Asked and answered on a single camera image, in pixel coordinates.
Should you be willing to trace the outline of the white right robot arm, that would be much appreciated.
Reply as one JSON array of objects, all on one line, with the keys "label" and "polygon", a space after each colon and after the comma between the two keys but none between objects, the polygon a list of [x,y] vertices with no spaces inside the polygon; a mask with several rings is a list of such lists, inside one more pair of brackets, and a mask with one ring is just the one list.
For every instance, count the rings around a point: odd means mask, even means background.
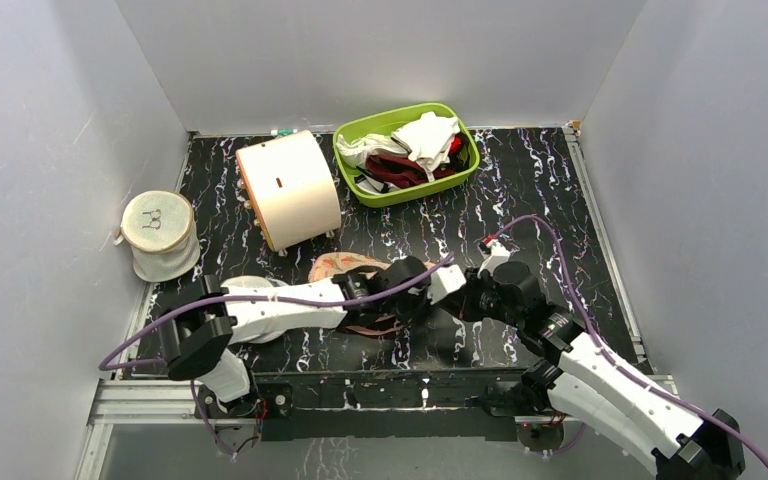
[{"label": "white right robot arm", "polygon": [[522,262],[469,268],[440,303],[462,321],[513,327],[538,357],[519,381],[487,390],[484,406],[513,415],[569,414],[621,447],[657,479],[736,479],[746,468],[739,425],[718,409],[705,419],[597,344],[585,323],[546,298]]}]

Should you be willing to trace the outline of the floral mesh laundry bag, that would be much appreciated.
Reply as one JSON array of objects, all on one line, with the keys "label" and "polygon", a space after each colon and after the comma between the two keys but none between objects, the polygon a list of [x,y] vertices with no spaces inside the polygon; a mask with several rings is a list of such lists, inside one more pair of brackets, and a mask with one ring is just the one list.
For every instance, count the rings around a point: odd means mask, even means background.
[{"label": "floral mesh laundry bag", "polygon": [[[348,288],[349,299],[372,295],[412,279],[433,266],[413,256],[385,263],[352,252],[334,252],[319,256],[309,274],[310,283],[336,279]],[[390,313],[390,296],[378,302],[352,307],[340,328],[365,336],[385,336],[406,326],[395,324]]]}]

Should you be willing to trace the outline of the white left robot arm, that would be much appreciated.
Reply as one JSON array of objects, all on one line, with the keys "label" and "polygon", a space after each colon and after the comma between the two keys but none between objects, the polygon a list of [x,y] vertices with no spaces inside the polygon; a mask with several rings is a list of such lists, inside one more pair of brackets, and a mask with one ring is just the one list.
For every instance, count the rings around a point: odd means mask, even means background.
[{"label": "white left robot arm", "polygon": [[260,277],[204,278],[191,302],[160,319],[168,378],[199,382],[231,414],[246,416],[257,407],[259,391],[231,346],[268,343],[306,328],[385,335],[464,284],[457,267],[428,266],[415,257],[380,265],[330,255],[317,264],[324,277],[297,285]]}]

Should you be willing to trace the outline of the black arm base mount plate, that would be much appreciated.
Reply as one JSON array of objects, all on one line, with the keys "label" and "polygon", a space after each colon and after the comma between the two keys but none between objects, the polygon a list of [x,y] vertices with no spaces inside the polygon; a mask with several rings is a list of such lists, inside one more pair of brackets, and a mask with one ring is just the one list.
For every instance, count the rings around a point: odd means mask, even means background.
[{"label": "black arm base mount plate", "polygon": [[196,415],[240,445],[244,426],[266,442],[325,437],[477,437],[551,449],[568,439],[562,415],[506,398],[519,369],[258,373],[249,394],[221,403],[197,389]]}]

